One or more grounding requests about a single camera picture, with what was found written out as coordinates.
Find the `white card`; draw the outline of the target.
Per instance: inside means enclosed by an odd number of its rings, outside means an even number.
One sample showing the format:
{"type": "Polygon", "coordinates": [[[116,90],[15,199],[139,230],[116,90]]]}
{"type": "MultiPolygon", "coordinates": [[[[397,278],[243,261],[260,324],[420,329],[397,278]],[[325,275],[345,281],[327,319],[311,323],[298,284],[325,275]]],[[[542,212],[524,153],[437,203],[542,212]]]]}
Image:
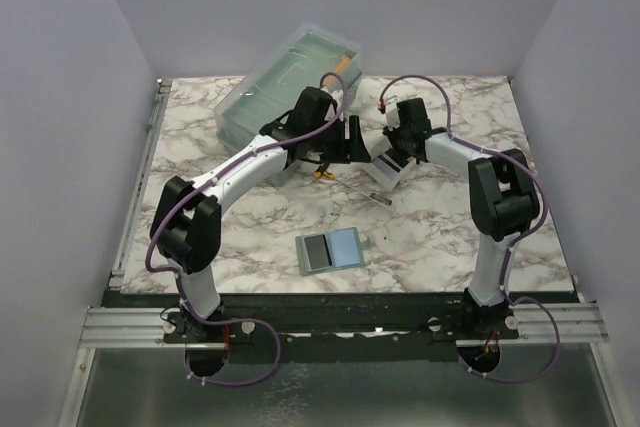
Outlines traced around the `white card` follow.
{"type": "Polygon", "coordinates": [[[375,159],[375,165],[387,177],[395,177],[402,171],[400,166],[384,155],[380,155],[375,159]]]}

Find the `white card tray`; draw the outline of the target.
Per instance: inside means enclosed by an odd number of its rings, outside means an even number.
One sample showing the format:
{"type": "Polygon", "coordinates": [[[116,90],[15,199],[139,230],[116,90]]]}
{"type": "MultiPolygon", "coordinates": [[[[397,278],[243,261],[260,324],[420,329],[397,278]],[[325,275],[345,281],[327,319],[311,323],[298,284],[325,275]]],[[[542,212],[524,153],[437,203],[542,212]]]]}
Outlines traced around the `white card tray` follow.
{"type": "Polygon", "coordinates": [[[416,165],[414,157],[406,157],[396,151],[386,137],[373,143],[371,156],[372,161],[365,164],[363,170],[386,192],[393,191],[416,165]]]}

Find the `green leather card holder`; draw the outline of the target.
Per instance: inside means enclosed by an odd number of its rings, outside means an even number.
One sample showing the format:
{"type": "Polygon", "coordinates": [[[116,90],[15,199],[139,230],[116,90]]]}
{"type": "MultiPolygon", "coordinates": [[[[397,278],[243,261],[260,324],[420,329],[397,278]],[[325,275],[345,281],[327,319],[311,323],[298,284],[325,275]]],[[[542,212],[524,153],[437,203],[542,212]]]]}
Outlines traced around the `green leather card holder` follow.
{"type": "Polygon", "coordinates": [[[371,247],[368,237],[361,237],[357,228],[345,228],[324,233],[298,236],[295,247],[300,274],[318,275],[345,269],[359,268],[365,265],[364,252],[371,247]],[[309,236],[324,235],[327,240],[332,266],[319,271],[310,271],[304,239],[309,236]]]}

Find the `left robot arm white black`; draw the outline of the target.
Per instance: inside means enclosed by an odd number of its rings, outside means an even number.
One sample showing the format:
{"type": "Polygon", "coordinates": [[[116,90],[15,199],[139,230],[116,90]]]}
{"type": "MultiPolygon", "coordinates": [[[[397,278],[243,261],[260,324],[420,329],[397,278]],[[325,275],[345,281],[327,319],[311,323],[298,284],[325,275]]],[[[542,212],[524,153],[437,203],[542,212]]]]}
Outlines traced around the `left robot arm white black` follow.
{"type": "Polygon", "coordinates": [[[145,267],[173,274],[187,329],[201,342],[222,327],[213,263],[222,220],[231,206],[268,177],[298,161],[368,163],[360,119],[318,87],[306,87],[294,107],[266,123],[249,144],[220,166],[192,179],[172,177],[163,187],[150,228],[145,267]]]}

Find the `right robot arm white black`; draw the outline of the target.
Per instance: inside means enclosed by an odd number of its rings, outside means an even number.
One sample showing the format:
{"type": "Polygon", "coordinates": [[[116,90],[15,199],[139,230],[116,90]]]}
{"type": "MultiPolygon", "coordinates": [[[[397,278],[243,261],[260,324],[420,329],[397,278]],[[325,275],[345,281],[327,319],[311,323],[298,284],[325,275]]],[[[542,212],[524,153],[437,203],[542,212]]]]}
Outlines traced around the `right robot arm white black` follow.
{"type": "Polygon", "coordinates": [[[526,157],[518,149],[490,153],[454,138],[445,128],[434,128],[420,98],[397,103],[396,112],[399,125],[383,129],[393,153],[444,167],[468,181],[480,241],[458,322],[467,336],[483,338],[508,315],[514,251],[540,214],[526,157]]]}

